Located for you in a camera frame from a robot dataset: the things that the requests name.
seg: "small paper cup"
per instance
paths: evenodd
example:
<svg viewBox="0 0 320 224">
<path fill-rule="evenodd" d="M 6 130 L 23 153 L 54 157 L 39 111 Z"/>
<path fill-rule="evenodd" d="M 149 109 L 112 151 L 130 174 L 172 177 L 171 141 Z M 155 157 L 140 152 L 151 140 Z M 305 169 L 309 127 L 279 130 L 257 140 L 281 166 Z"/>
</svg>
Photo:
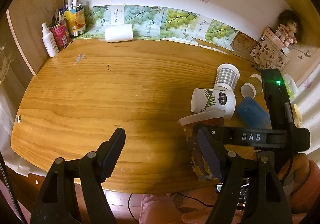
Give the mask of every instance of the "small paper cup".
<svg viewBox="0 0 320 224">
<path fill-rule="evenodd" d="M 214 84 L 215 90 L 234 90 L 240 78 L 237 67 L 230 63 L 221 64 L 217 69 L 217 77 Z"/>
<path fill-rule="evenodd" d="M 226 111 L 224 119 L 232 117 L 236 108 L 236 97 L 232 90 L 194 89 L 191 98 L 191 111 L 203 113 L 204 111 Z"/>
<path fill-rule="evenodd" d="M 191 160 L 193 162 L 193 171 L 198 176 L 199 180 L 213 180 L 208 164 L 204 160 L 202 151 L 198 144 L 198 135 L 193 133 L 193 127 L 197 123 L 202 123 L 211 126 L 224 126 L 225 111 L 212 110 L 199 114 L 190 115 L 179 119 L 178 122 L 183 127 L 186 136 L 189 151 L 191 152 Z"/>
<path fill-rule="evenodd" d="M 254 98 L 256 94 L 262 92 L 262 79 L 259 74 L 252 74 L 248 82 L 242 85 L 241 94 L 245 97 Z"/>
</svg>

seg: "white curtain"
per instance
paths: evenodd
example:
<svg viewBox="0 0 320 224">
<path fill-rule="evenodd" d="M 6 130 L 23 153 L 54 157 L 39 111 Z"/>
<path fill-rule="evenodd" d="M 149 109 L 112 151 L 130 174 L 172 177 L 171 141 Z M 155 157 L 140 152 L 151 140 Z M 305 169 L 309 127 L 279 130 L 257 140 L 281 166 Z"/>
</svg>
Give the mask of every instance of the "white curtain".
<svg viewBox="0 0 320 224">
<path fill-rule="evenodd" d="M 0 21 L 0 151 L 6 165 L 15 172 L 46 176 L 45 171 L 20 157 L 10 146 L 16 114 L 31 78 L 4 16 Z"/>
<path fill-rule="evenodd" d="M 320 66 L 298 88 L 298 95 L 291 101 L 302 114 L 301 127 L 311 135 L 310 149 L 305 153 L 320 166 Z"/>
</svg>

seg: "doll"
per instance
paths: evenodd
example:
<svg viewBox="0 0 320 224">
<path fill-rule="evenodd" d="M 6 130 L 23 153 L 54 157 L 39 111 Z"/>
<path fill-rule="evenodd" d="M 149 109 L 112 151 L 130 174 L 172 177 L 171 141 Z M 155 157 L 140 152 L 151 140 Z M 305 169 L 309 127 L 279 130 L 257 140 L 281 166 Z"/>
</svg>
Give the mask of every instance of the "doll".
<svg viewBox="0 0 320 224">
<path fill-rule="evenodd" d="M 301 20 L 293 11 L 285 10 L 279 15 L 278 20 L 280 25 L 276 31 L 276 36 L 285 46 L 294 45 L 301 40 Z"/>
</svg>

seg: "white bottle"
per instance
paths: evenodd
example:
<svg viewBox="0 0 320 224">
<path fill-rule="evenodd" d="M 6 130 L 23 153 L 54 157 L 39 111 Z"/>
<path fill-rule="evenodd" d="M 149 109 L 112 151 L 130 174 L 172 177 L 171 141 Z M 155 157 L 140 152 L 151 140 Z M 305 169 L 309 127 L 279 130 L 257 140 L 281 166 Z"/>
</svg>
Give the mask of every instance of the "white bottle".
<svg viewBox="0 0 320 224">
<path fill-rule="evenodd" d="M 54 40 L 53 33 L 49 30 L 46 23 L 42 24 L 42 33 L 42 41 L 44 43 L 45 48 L 47 49 L 49 56 L 56 56 L 59 52 L 59 49 L 56 44 L 56 41 Z"/>
</svg>

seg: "gray checkered cup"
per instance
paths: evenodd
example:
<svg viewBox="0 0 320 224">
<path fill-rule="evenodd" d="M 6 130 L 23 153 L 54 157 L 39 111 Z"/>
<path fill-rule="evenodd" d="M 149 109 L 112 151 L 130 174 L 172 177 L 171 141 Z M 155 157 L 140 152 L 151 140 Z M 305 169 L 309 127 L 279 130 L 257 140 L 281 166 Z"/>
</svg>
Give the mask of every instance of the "gray checkered cup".
<svg viewBox="0 0 320 224">
<path fill-rule="evenodd" d="M 214 90 L 234 90 L 239 80 L 240 72 L 230 63 L 221 64 L 217 69 L 217 78 Z"/>
</svg>

